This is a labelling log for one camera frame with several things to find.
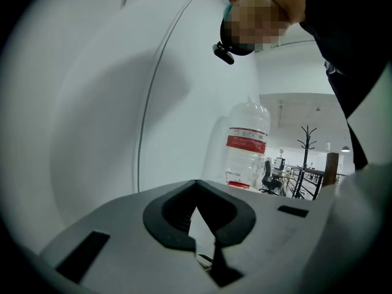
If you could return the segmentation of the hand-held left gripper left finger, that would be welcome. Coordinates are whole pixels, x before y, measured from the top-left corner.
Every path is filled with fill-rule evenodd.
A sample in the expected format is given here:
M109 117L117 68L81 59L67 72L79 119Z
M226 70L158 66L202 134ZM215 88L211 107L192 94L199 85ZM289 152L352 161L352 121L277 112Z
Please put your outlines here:
M67 227L40 258L52 268L91 233L109 236L80 285L99 294L211 294L218 286L193 252L168 249L145 229L150 201L183 186L183 181L116 198Z

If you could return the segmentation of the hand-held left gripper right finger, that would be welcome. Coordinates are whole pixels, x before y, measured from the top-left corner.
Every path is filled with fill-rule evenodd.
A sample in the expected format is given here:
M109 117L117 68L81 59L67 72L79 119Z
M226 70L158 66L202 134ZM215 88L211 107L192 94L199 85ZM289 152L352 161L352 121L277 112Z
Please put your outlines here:
M214 262L200 294L306 294L306 266L325 228L334 188L300 200L198 180L217 225Z

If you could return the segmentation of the black office chair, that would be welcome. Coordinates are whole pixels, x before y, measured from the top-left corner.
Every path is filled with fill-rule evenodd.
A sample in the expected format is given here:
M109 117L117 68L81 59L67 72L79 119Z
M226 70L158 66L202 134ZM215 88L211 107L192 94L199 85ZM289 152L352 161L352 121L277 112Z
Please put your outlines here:
M262 179L262 185L263 187L260 189L260 192L279 196L279 194L275 193L275 189L281 188L282 183L280 181L266 177Z

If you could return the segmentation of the office desk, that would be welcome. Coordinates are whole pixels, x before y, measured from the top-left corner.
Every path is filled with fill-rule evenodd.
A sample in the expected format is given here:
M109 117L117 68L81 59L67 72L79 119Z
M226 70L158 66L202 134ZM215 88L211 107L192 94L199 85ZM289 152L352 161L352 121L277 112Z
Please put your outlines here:
M274 189L276 195L315 200L322 187L324 172L314 169L287 166L285 170L272 169L271 176L280 182L280 188Z

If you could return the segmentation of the black coat rack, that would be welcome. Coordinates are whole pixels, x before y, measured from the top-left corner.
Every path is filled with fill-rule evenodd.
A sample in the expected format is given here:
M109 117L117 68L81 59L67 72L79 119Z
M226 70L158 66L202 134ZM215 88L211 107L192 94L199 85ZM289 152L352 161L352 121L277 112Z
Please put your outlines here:
M302 188L305 171L307 170L307 158L308 158L309 150L314 149L312 145L316 143L316 141L310 141L310 139L311 139L311 133L313 133L317 129L314 128L312 130L309 130L309 126L306 127L302 126L301 128L305 132L306 139L305 141L298 140L298 142L301 143L301 147L304 149L304 159L303 159L302 166L299 167L297 181L292 194L293 198L300 198L300 190Z

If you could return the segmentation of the clear red-label water bottle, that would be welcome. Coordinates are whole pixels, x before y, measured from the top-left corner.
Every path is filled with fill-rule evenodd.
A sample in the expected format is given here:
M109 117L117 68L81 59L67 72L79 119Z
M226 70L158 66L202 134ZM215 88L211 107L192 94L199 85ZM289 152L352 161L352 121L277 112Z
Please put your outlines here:
M270 124L269 111L251 100L230 110L225 158L227 184L246 189L254 187L265 170Z

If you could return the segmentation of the person's black clothes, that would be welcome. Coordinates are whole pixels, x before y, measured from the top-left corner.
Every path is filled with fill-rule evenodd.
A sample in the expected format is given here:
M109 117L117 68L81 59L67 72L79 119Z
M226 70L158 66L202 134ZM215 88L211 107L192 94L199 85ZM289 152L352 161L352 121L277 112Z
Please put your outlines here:
M392 0L306 0L301 27L325 60L328 81L348 118L380 78L392 57L385 37Z

